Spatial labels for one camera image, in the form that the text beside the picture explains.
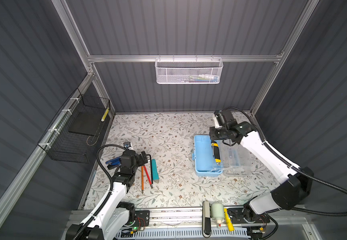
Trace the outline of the red hex key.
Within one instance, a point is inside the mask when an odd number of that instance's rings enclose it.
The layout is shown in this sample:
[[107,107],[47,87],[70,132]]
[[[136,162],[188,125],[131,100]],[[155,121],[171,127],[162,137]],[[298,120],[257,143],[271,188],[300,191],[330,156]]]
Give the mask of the red hex key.
[[149,173],[148,173],[147,168],[146,168],[145,165],[143,165],[143,169],[144,169],[145,174],[146,174],[146,176],[147,176],[148,183],[149,183],[150,187],[153,189],[152,181],[151,181],[150,175],[149,175]]

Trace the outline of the black pad in basket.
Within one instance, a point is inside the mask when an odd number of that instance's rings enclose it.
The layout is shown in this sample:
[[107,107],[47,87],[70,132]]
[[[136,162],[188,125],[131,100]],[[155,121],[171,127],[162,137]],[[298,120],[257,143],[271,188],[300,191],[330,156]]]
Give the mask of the black pad in basket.
[[97,113],[78,113],[68,129],[69,133],[94,137],[99,134],[102,115]]

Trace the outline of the white glue bottle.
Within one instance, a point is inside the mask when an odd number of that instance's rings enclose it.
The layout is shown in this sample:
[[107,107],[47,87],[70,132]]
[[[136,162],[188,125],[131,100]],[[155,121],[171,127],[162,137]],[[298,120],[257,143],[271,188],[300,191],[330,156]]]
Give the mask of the white glue bottle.
[[224,205],[222,203],[213,203],[211,205],[211,217],[220,228],[224,220]]

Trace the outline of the teal utility knife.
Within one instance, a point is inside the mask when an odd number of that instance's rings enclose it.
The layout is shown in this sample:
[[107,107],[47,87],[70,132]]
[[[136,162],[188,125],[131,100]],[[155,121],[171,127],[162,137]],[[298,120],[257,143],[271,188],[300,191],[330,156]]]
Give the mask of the teal utility knife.
[[152,159],[152,170],[153,170],[153,181],[155,183],[159,183],[159,175],[158,175],[157,164],[155,159]]

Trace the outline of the yellow marker in black basket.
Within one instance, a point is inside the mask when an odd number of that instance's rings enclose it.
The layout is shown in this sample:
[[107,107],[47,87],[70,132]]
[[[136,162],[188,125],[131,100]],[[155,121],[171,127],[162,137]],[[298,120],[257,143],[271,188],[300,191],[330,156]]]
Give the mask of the yellow marker in black basket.
[[106,108],[104,114],[102,115],[101,122],[104,122],[109,113],[109,108]]

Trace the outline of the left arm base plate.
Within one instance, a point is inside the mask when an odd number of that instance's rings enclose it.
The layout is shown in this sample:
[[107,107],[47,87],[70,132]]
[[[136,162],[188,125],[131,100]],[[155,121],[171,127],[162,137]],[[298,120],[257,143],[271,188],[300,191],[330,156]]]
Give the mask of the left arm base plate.
[[148,227],[150,221],[150,211],[149,210],[136,210],[130,213],[130,218],[127,222],[121,226],[122,228],[141,228]]

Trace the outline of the blue handled pliers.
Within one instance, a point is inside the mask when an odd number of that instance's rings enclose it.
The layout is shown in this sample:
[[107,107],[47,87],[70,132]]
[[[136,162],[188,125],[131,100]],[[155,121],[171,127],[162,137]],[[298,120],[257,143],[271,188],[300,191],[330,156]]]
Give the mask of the blue handled pliers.
[[108,170],[115,169],[117,166],[119,166],[121,164],[120,157],[116,157],[114,159],[106,161],[105,164],[106,164]]

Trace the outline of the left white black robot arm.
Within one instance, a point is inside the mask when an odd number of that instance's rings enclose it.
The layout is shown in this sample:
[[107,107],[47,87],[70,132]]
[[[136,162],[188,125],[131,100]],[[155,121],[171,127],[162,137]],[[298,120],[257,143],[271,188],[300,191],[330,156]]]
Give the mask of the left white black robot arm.
[[135,206],[122,199],[135,181],[139,167],[148,163],[148,154],[142,151],[122,148],[113,175],[105,171],[109,186],[98,205],[80,224],[72,224],[65,234],[66,240],[112,240],[124,226],[131,227],[135,222]]

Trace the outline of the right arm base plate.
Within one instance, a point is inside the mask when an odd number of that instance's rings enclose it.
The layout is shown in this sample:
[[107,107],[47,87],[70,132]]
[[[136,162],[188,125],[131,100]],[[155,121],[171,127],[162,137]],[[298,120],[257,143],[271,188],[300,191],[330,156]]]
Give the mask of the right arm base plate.
[[271,220],[265,215],[257,215],[243,206],[227,208],[227,214],[233,224],[268,224]]

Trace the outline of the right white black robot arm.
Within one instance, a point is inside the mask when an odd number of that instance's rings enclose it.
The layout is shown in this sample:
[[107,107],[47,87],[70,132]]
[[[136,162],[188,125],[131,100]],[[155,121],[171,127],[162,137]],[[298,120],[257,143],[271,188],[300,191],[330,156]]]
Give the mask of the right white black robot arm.
[[229,109],[214,112],[215,125],[209,129],[212,141],[241,145],[254,154],[273,174],[279,186],[244,204],[242,214],[252,222],[259,215],[275,210],[291,210],[310,194],[312,180],[303,169],[273,148],[250,121],[238,123]]

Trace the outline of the black hex key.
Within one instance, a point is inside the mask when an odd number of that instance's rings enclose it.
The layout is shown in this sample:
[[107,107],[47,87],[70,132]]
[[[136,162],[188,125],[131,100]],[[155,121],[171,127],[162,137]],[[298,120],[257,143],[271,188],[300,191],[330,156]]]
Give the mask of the black hex key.
[[149,157],[149,164],[150,164],[150,185],[151,188],[153,188],[153,170],[152,170],[152,157],[150,154],[147,154],[147,157]]

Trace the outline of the yellow marker on rail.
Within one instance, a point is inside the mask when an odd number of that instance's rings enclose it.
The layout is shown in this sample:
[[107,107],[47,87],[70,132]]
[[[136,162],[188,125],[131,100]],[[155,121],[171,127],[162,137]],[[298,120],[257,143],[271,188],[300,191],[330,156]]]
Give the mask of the yellow marker on rail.
[[233,232],[234,231],[234,226],[233,226],[233,224],[231,222],[231,219],[229,217],[227,208],[224,208],[223,211],[224,211],[224,218],[225,218],[225,222],[226,222],[227,228],[228,228],[228,230],[230,232]]

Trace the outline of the blue plastic tool box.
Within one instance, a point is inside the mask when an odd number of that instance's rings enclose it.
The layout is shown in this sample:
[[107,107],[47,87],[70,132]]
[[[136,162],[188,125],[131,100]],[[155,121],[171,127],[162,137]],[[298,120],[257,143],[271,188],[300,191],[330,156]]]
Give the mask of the blue plastic tool box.
[[194,136],[192,160],[199,177],[249,176],[253,164],[250,152],[241,145],[228,146],[221,140],[212,141],[208,135]]

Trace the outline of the orange pencil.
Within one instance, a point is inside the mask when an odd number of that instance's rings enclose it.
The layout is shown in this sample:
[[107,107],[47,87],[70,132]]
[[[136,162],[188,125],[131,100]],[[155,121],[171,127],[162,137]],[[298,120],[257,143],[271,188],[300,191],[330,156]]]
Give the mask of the orange pencil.
[[141,167],[141,193],[144,194],[144,166]]

